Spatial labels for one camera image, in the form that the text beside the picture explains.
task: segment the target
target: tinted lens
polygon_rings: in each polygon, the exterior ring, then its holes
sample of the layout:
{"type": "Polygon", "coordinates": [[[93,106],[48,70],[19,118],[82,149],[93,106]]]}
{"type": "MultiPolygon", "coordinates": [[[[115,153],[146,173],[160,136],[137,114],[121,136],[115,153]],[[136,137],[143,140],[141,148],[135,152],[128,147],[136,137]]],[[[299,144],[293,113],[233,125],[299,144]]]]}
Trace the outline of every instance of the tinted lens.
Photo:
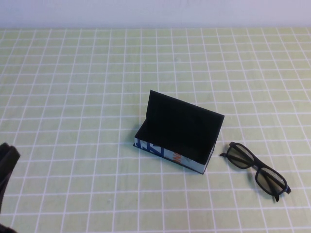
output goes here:
{"type": "Polygon", "coordinates": [[[235,145],[228,152],[228,159],[237,167],[248,168],[253,165],[253,156],[242,146],[235,145]]]}
{"type": "Polygon", "coordinates": [[[267,168],[259,170],[256,181],[267,193],[273,196],[281,193],[285,189],[284,180],[274,171],[267,168]]]}

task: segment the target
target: eyeglasses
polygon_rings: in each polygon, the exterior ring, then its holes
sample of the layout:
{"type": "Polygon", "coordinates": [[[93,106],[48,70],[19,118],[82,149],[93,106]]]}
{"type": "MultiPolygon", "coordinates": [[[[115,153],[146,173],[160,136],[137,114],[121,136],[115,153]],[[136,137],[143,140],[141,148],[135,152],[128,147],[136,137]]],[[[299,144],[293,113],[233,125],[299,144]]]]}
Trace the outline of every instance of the eyeglasses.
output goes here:
{"type": "Polygon", "coordinates": [[[255,180],[263,191],[275,197],[277,202],[280,194],[284,192],[290,194],[291,189],[284,177],[260,161],[248,148],[235,142],[230,142],[229,146],[227,153],[222,153],[220,156],[227,158],[231,163],[241,169],[256,166],[255,180]]]}

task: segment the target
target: table surface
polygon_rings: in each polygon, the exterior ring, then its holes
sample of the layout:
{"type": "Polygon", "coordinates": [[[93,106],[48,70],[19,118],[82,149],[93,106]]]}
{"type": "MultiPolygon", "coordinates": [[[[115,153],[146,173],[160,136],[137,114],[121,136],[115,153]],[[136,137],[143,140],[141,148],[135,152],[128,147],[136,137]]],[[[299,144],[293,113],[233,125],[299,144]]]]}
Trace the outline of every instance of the table surface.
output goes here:
{"type": "Polygon", "coordinates": [[[311,232],[311,28],[0,30],[21,233],[311,232]],[[132,146],[150,89],[225,115],[205,175],[132,146]],[[292,189],[218,155],[241,142],[292,189]]]}

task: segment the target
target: black box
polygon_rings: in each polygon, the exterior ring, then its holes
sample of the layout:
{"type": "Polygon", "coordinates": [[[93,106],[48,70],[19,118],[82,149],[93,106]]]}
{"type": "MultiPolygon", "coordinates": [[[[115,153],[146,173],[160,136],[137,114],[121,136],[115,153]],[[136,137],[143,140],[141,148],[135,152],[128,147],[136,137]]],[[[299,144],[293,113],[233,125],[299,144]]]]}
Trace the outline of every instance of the black box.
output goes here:
{"type": "Polygon", "coordinates": [[[150,91],[134,146],[204,174],[224,116],[150,91]]]}

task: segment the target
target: black box lid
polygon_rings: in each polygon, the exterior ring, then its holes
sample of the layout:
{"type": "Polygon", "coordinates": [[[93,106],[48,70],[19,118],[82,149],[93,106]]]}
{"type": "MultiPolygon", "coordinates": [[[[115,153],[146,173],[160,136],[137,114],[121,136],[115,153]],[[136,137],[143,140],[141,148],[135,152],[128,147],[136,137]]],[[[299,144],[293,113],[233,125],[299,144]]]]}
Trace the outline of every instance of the black box lid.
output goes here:
{"type": "Polygon", "coordinates": [[[205,164],[223,120],[224,115],[151,90],[135,137],[205,164]]]}

